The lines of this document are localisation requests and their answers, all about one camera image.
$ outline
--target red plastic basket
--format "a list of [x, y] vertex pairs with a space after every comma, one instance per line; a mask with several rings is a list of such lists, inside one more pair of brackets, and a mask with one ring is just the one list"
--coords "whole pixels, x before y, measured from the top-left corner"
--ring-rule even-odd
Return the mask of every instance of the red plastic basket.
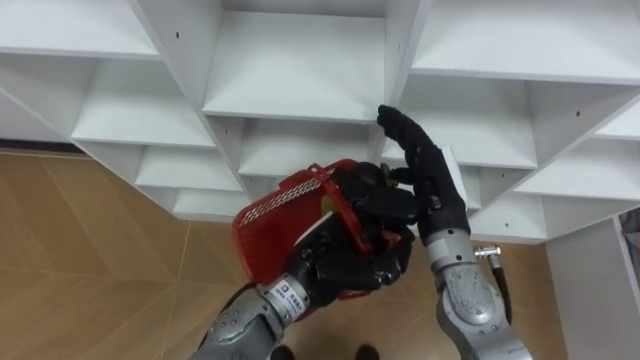
[[[329, 196], [352, 233], [360, 238], [361, 226], [330, 175], [336, 168], [351, 168], [353, 160], [340, 160], [326, 168], [316, 164], [279, 184], [279, 189], [242, 209], [232, 231], [238, 254], [249, 279], [270, 283], [282, 269], [298, 238], [322, 217], [321, 199]], [[361, 251], [370, 249], [356, 241]], [[366, 293], [347, 292], [341, 299]]]

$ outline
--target shoe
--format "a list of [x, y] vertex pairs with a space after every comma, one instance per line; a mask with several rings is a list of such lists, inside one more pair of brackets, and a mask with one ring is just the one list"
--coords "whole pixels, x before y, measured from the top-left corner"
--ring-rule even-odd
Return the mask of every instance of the shoe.
[[271, 352], [270, 360], [296, 360], [293, 351], [287, 345], [280, 345]]
[[358, 348], [356, 360], [380, 360], [380, 354], [373, 346], [364, 344]]

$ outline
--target metal robotic forearm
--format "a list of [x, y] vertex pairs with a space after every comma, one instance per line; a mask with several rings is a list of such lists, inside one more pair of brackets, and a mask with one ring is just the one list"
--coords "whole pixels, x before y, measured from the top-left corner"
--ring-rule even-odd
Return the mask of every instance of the metal robotic forearm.
[[423, 238], [431, 270], [442, 289], [438, 323], [462, 360], [531, 360], [507, 322], [500, 293], [476, 262], [469, 234], [442, 230]]
[[268, 286], [244, 290], [218, 315], [191, 359], [267, 359], [284, 329], [307, 309], [304, 299], [305, 289], [286, 274]]

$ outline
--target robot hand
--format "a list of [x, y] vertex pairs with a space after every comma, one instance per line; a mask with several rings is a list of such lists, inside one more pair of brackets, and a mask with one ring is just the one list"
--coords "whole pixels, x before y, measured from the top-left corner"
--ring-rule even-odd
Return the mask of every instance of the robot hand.
[[476, 263], [466, 206], [442, 152], [418, 124], [397, 109], [381, 105], [377, 121], [385, 135], [405, 151], [408, 168], [395, 169], [390, 176], [413, 185], [421, 204], [418, 230], [439, 283], [436, 313], [440, 327], [462, 359], [532, 359], [507, 321], [503, 298]]
[[406, 271], [414, 240], [406, 224], [419, 210], [413, 195], [387, 186], [369, 163], [336, 169], [332, 180], [362, 226], [358, 240], [371, 251], [362, 253], [341, 215], [328, 212], [300, 236], [278, 279], [247, 285], [229, 301], [192, 359], [266, 359], [303, 315], [345, 291], [390, 285]]

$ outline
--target floor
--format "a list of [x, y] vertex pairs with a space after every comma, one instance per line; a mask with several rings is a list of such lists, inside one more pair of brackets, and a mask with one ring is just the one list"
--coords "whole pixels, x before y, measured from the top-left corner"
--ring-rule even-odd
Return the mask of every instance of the floor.
[[[542, 246], [505, 245], [514, 327], [538, 360], [566, 359]], [[287, 332], [300, 359], [458, 359], [416, 245], [398, 284]], [[226, 224], [174, 219], [83, 156], [0, 151], [0, 358], [188, 359], [246, 282]]]

